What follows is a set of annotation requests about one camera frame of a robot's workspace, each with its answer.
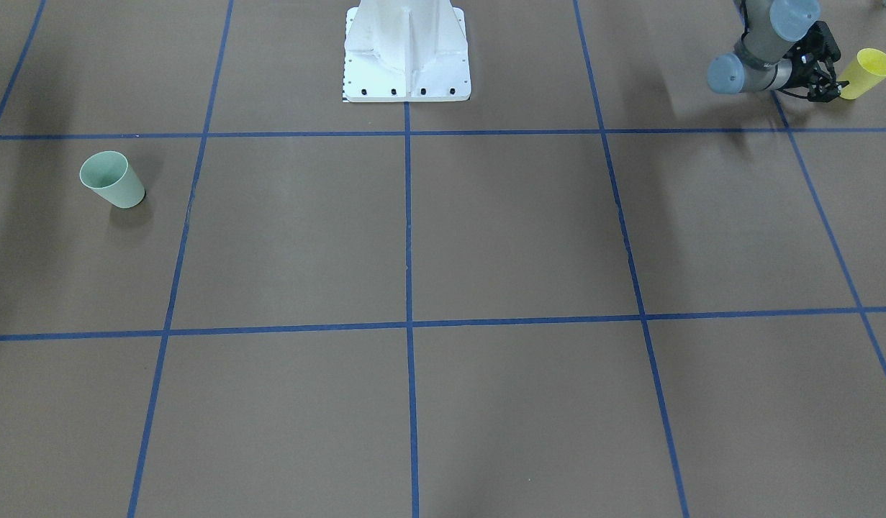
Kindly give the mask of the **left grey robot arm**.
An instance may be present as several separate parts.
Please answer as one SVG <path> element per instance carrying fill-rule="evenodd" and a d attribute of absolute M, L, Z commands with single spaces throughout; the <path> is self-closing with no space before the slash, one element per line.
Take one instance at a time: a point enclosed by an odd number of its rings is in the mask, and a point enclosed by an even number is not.
<path fill-rule="evenodd" d="M 738 1 L 743 32 L 710 61 L 707 86 L 723 95 L 775 91 L 812 103 L 840 98 L 850 85 L 835 65 L 841 50 L 818 1 Z"/>

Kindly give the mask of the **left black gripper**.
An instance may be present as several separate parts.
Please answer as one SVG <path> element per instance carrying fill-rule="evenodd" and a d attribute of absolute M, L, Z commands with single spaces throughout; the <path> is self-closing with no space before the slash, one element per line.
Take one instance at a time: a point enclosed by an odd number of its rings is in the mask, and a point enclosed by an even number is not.
<path fill-rule="evenodd" d="M 831 102 L 840 98 L 849 85 L 848 81 L 838 79 L 835 65 L 841 61 L 841 50 L 824 21 L 809 27 L 805 36 L 788 50 L 786 58 L 792 65 L 786 91 L 805 89 L 810 102 Z"/>

